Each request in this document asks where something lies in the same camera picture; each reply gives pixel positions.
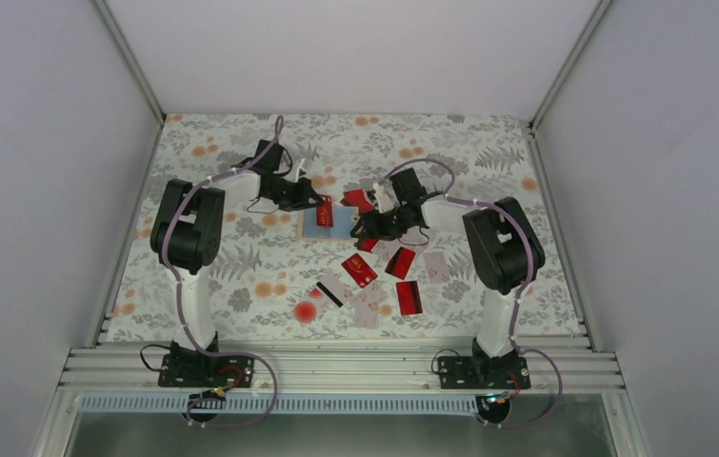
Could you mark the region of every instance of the floral tablecloth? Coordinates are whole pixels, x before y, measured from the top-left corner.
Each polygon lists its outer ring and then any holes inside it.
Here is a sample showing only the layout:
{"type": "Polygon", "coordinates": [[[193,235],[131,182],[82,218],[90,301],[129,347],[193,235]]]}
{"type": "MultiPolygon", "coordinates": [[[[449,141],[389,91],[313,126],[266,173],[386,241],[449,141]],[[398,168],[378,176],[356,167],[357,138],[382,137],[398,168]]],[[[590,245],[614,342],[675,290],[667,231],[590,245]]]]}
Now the floral tablecloth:
{"type": "MultiPolygon", "coordinates": [[[[149,247],[165,184],[174,177],[197,182],[252,156],[259,139],[271,138],[273,122],[274,116],[268,114],[168,116],[112,314],[108,333],[112,341],[168,340],[177,325],[171,283],[149,247]]],[[[371,189],[390,168],[415,157],[439,159],[455,170],[457,184],[451,194],[487,201],[516,197],[547,254],[547,264],[524,300],[519,333],[577,332],[564,272],[516,119],[288,115],[281,144],[295,161],[307,159],[304,168],[314,187],[335,201],[345,190],[371,189]]],[[[415,167],[428,189],[445,187],[449,176],[443,169],[430,164],[415,167]]],[[[468,242],[461,234],[439,229],[428,230],[426,252],[445,252],[449,281],[431,284],[421,255],[407,276],[419,283],[422,314],[400,314],[397,280],[386,275],[385,264],[379,262],[373,267],[389,298],[378,307],[378,328],[357,327],[350,307],[325,308],[312,322],[299,322],[294,308],[318,278],[340,271],[339,264],[356,249],[350,243],[300,241],[297,224],[297,214],[250,213],[246,205],[226,210],[222,244],[210,277],[210,306],[221,338],[471,336],[479,328],[484,287],[474,273],[468,242]]],[[[350,278],[344,282],[359,291],[350,278]]]]}

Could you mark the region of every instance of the wire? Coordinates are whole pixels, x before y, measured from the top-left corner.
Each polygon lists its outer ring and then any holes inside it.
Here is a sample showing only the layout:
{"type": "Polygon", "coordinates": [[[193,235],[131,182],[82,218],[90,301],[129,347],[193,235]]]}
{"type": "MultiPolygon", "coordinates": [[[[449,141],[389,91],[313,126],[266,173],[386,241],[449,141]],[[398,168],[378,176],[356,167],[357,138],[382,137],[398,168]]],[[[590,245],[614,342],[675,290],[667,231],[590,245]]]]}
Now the wire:
{"type": "Polygon", "coordinates": [[[403,167],[406,167],[407,165],[417,164],[417,163],[419,163],[419,162],[429,162],[429,163],[431,163],[431,164],[435,164],[435,165],[437,165],[437,166],[440,166],[440,167],[442,167],[443,169],[445,169],[446,171],[449,172],[449,176],[451,176],[451,181],[449,182],[449,185],[446,186],[445,189],[443,189],[443,192],[444,192],[444,193],[448,192],[452,187],[454,187],[454,180],[455,180],[455,178],[456,178],[456,176],[454,175],[454,170],[451,169],[451,168],[450,168],[448,165],[446,165],[445,163],[443,163],[443,162],[441,162],[441,161],[439,161],[439,160],[429,159],[428,157],[422,157],[422,158],[418,158],[418,159],[408,160],[407,162],[404,162],[403,164],[401,164],[401,165],[399,165],[399,166],[397,166],[397,167],[393,167],[393,169],[391,169],[390,171],[387,172],[387,174],[385,175],[384,179],[382,179],[381,181],[379,181],[379,184],[383,184],[385,181],[387,181],[387,180],[392,176],[393,173],[395,173],[395,172],[398,171],[399,169],[402,169],[403,167]]]}
{"type": "Polygon", "coordinates": [[[513,380],[513,396],[510,397],[510,399],[514,399],[519,396],[519,392],[522,391],[521,388],[519,388],[519,380],[516,379],[516,375],[508,371],[508,376],[510,376],[510,379],[513,380]]]}
{"type": "Polygon", "coordinates": [[[219,374],[225,374],[225,371],[234,371],[235,372],[236,375],[233,378],[233,385],[231,388],[238,387],[239,383],[241,383],[241,379],[244,377],[244,371],[235,365],[230,365],[230,366],[220,369],[219,374]]]}
{"type": "Polygon", "coordinates": [[[456,355],[457,357],[460,357],[460,353],[457,352],[457,351],[454,350],[454,349],[440,349],[440,350],[438,350],[437,353],[435,353],[435,356],[432,357],[432,362],[429,364],[429,370],[430,370],[432,373],[434,373],[434,374],[440,374],[440,372],[438,372],[436,369],[434,369],[434,363],[435,363],[435,361],[437,360],[437,356],[440,355],[441,352],[453,352],[454,355],[456,355]]]}
{"type": "MultiPolygon", "coordinates": [[[[251,352],[244,352],[244,351],[235,351],[235,352],[213,352],[210,350],[207,350],[205,348],[202,348],[202,346],[193,338],[193,334],[190,332],[190,328],[188,326],[188,321],[185,318],[185,312],[183,311],[182,306],[182,276],[180,275],[179,271],[177,271],[177,268],[174,267],[174,265],[171,264],[171,261],[169,260],[169,244],[171,236],[174,233],[174,230],[177,227],[177,223],[180,220],[180,217],[183,214],[183,211],[185,211],[185,208],[190,203],[191,198],[196,194],[196,192],[199,191],[204,186],[207,186],[209,184],[221,181],[227,177],[234,176],[236,174],[242,173],[254,166],[258,163],[261,159],[264,158],[265,155],[267,155],[267,152],[270,151],[272,146],[278,143],[278,139],[280,138],[281,131],[283,131],[284,126],[284,118],[283,116],[279,115],[277,118],[275,118],[275,135],[272,137],[272,139],[267,143],[267,145],[264,147],[264,150],[261,151],[258,155],[252,158],[249,162],[247,162],[243,167],[240,168],[232,168],[227,171],[223,171],[221,173],[212,175],[199,183],[195,184],[188,193],[186,194],[185,198],[183,198],[182,202],[180,202],[179,207],[177,207],[177,211],[174,213],[174,215],[171,217],[171,220],[169,222],[169,226],[166,229],[166,235],[163,238],[163,246],[160,249],[160,258],[163,261],[163,265],[166,266],[166,268],[169,269],[171,274],[174,277],[174,280],[176,280],[176,304],[177,304],[177,318],[180,321],[180,326],[182,327],[183,331],[185,331],[186,336],[188,336],[188,339],[190,343],[193,345],[193,347],[196,349],[197,352],[199,352],[202,355],[208,356],[208,357],[233,357],[233,356],[244,356],[244,357],[251,357],[253,360],[259,362],[261,365],[267,368],[267,371],[270,373],[270,377],[272,378],[272,399],[270,401],[270,405],[267,407],[267,409],[264,411],[263,414],[258,416],[256,419],[253,419],[251,421],[246,421],[242,423],[237,424],[216,424],[212,425],[212,427],[219,427],[219,428],[236,428],[236,427],[248,427],[253,426],[255,424],[260,423],[267,417],[269,417],[270,413],[273,409],[275,409],[275,405],[277,405],[278,402],[278,378],[275,374],[275,371],[272,369],[270,364],[264,360],[263,357],[260,357],[256,354],[253,354],[251,352]]],[[[198,425],[202,425],[203,423],[195,421],[193,418],[190,417],[190,410],[193,408],[193,406],[197,404],[197,402],[191,403],[188,407],[188,420],[189,424],[196,423],[198,425]]]]}
{"type": "MultiPolygon", "coordinates": [[[[451,175],[451,182],[449,183],[449,186],[446,187],[446,190],[444,190],[444,197],[446,198],[446,200],[448,202],[456,203],[458,205],[464,205],[467,207],[485,207],[485,208],[493,209],[494,211],[499,213],[499,215],[501,217],[503,217],[506,221],[508,221],[508,223],[516,231],[516,234],[519,235],[519,239],[522,241],[522,246],[525,248],[525,253],[527,254],[527,257],[528,257],[527,274],[525,276],[525,281],[522,283],[522,286],[520,286],[519,289],[516,290],[516,293],[514,296],[513,314],[510,316],[510,323],[508,325],[508,335],[510,337],[510,345],[513,347],[513,349],[519,355],[525,355],[527,353],[536,353],[536,354],[539,354],[540,356],[544,357],[545,359],[547,359],[549,364],[552,366],[553,371],[555,371],[555,377],[558,380],[558,395],[555,396],[555,398],[552,401],[552,405],[550,405],[549,408],[547,409],[547,411],[545,411],[544,414],[542,414],[541,416],[539,416],[533,420],[527,421],[525,423],[522,423],[522,424],[514,424],[514,425],[497,424],[497,426],[500,428],[521,428],[521,427],[527,427],[527,426],[537,424],[537,423],[547,419],[558,408],[558,404],[561,400],[561,396],[564,393],[564,385],[561,380],[561,370],[558,369],[558,366],[555,365],[555,362],[544,351],[535,349],[535,348],[522,349],[516,343],[515,331],[516,331],[516,323],[518,322],[518,318],[519,318],[519,310],[521,307],[522,293],[525,291],[525,289],[528,287],[529,283],[534,279],[534,276],[535,276],[535,265],[534,265],[534,261],[533,261],[533,253],[532,253],[532,248],[530,247],[530,242],[529,242],[528,236],[525,233],[525,230],[519,225],[519,223],[516,222],[515,219],[513,219],[513,216],[508,214],[508,212],[505,211],[504,209],[497,207],[493,203],[480,202],[480,201],[477,201],[476,199],[475,200],[465,200],[462,198],[456,198],[456,197],[447,195],[446,192],[448,192],[449,189],[451,189],[451,187],[454,186],[454,180],[455,180],[454,171],[448,165],[446,165],[445,163],[443,163],[439,160],[429,159],[429,158],[420,158],[420,159],[410,160],[408,162],[405,162],[405,163],[399,165],[398,167],[391,169],[385,176],[385,180],[388,179],[397,170],[399,170],[403,167],[406,167],[407,165],[416,163],[416,162],[430,162],[430,163],[436,164],[436,165],[446,169],[449,172],[449,174],[451,175]]],[[[483,421],[484,426],[488,425],[488,421],[484,420],[479,414],[477,414],[477,419],[480,419],[481,421],[483,421]]]]}
{"type": "Polygon", "coordinates": [[[148,349],[148,348],[161,348],[161,349],[165,349],[165,350],[171,350],[171,348],[169,348],[168,346],[165,346],[165,345],[145,345],[142,348],[140,348],[140,361],[143,362],[143,365],[146,367],[146,369],[149,371],[154,371],[154,372],[159,373],[162,370],[160,368],[154,368],[151,365],[149,365],[149,362],[146,361],[146,356],[143,355],[143,350],[148,349]]]}
{"type": "Polygon", "coordinates": [[[424,233],[424,228],[423,228],[423,227],[419,227],[419,228],[418,228],[418,231],[420,231],[423,236],[426,236],[426,237],[427,237],[427,241],[425,241],[424,243],[421,243],[420,245],[411,245],[410,243],[404,243],[403,241],[401,241],[401,236],[399,236],[398,239],[396,239],[395,241],[401,243],[401,244],[404,245],[404,246],[410,246],[410,247],[414,247],[414,248],[417,248],[417,247],[419,247],[419,246],[426,246],[426,245],[428,245],[428,244],[429,244],[429,241],[431,241],[431,238],[429,238],[429,235],[427,235],[426,233],[424,233]]]}
{"type": "Polygon", "coordinates": [[[256,203],[261,201],[261,197],[256,198],[255,200],[252,200],[252,203],[247,207],[247,212],[251,212],[253,214],[274,214],[275,212],[278,212],[278,208],[272,210],[272,211],[250,211],[250,208],[254,207],[256,203]]]}

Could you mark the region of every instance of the black mounting bracket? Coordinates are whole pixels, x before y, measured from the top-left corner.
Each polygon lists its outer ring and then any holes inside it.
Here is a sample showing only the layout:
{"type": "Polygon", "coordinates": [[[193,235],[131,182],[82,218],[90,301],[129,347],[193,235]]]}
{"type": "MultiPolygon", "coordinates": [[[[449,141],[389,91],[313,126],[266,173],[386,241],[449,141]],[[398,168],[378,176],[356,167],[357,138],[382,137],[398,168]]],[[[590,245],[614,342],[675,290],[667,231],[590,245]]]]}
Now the black mounting bracket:
{"type": "Polygon", "coordinates": [[[530,388],[529,374],[522,374],[523,369],[528,369],[528,362],[524,357],[519,357],[518,364],[510,369],[491,375],[487,381],[479,379],[470,357],[438,357],[437,366],[440,373],[440,388],[445,390],[513,390],[516,385],[508,373],[516,377],[520,389],[530,388]]]}
{"type": "MultiPolygon", "coordinates": [[[[218,352],[219,343],[216,337],[207,347],[211,352],[218,352]]],[[[196,350],[181,348],[171,342],[170,351],[163,357],[160,387],[250,387],[255,361],[251,357],[208,357],[196,350]]]]}
{"type": "Polygon", "coordinates": [[[440,388],[448,390],[530,388],[528,361],[515,350],[488,357],[474,339],[470,357],[438,357],[440,388]]]}

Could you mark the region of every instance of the red card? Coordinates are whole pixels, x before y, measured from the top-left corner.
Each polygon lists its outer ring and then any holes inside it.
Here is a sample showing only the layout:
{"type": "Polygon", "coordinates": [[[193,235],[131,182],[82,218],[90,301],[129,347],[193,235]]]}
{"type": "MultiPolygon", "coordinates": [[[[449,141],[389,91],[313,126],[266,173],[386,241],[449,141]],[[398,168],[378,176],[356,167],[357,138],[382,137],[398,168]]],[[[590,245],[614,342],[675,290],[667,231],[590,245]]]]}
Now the red card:
{"type": "Polygon", "coordinates": [[[399,248],[398,251],[393,254],[392,258],[389,259],[385,273],[391,274],[398,279],[404,279],[407,277],[409,266],[412,265],[413,260],[415,260],[414,250],[399,248]]]}
{"type": "Polygon", "coordinates": [[[424,312],[421,307],[421,294],[418,292],[418,283],[415,281],[396,283],[395,289],[398,292],[398,307],[401,309],[402,316],[424,312]]]}
{"type": "Polygon", "coordinates": [[[362,240],[356,243],[356,248],[364,252],[373,252],[373,248],[378,242],[379,240],[362,240]]]}
{"type": "Polygon", "coordinates": [[[364,190],[349,190],[345,192],[344,195],[345,198],[342,200],[343,204],[346,204],[347,207],[359,208],[360,213],[373,211],[375,209],[373,203],[368,200],[368,195],[365,193],[364,190]]]}
{"type": "Polygon", "coordinates": [[[351,278],[356,281],[356,284],[360,288],[370,284],[374,279],[378,277],[373,268],[365,262],[359,254],[353,254],[345,262],[342,263],[342,267],[348,272],[351,278]]]}
{"type": "Polygon", "coordinates": [[[326,203],[317,207],[317,226],[319,227],[333,227],[333,202],[331,197],[327,195],[321,195],[326,203]]]}

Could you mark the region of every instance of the playing card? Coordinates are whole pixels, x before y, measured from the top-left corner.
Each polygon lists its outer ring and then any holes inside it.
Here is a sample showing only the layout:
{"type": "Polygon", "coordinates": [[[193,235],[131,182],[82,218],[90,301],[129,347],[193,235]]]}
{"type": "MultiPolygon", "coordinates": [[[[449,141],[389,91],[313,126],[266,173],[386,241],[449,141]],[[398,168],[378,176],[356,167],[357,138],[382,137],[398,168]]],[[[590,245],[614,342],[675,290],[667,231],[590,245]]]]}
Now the playing card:
{"type": "Polygon", "coordinates": [[[329,300],[341,308],[352,295],[353,292],[348,289],[348,286],[343,284],[334,273],[329,273],[317,281],[316,288],[309,294],[309,297],[321,302],[329,300]]]}
{"type": "Polygon", "coordinates": [[[372,254],[378,255],[382,262],[389,262],[389,259],[398,252],[401,245],[395,241],[379,241],[373,246],[372,254]]]}
{"type": "Polygon", "coordinates": [[[415,281],[396,283],[395,289],[398,292],[398,307],[401,309],[402,316],[424,312],[421,306],[421,294],[418,292],[418,283],[415,281]]]}
{"type": "Polygon", "coordinates": [[[451,279],[449,264],[446,263],[446,254],[442,250],[425,252],[424,264],[427,266],[427,275],[430,284],[447,283],[451,279]]]}
{"type": "Polygon", "coordinates": [[[342,263],[342,268],[348,272],[360,288],[364,288],[378,277],[373,268],[359,254],[351,255],[348,260],[342,263]]]}
{"type": "Polygon", "coordinates": [[[379,328],[379,305],[379,302],[355,305],[353,324],[359,328],[379,328]]]}
{"type": "Polygon", "coordinates": [[[382,289],[379,282],[370,283],[361,292],[349,298],[349,303],[354,307],[367,307],[370,304],[380,304],[387,300],[389,295],[382,289]]]}
{"type": "Polygon", "coordinates": [[[409,266],[415,260],[415,251],[407,248],[399,248],[395,255],[389,259],[385,273],[395,276],[398,279],[407,277],[409,266]]]}

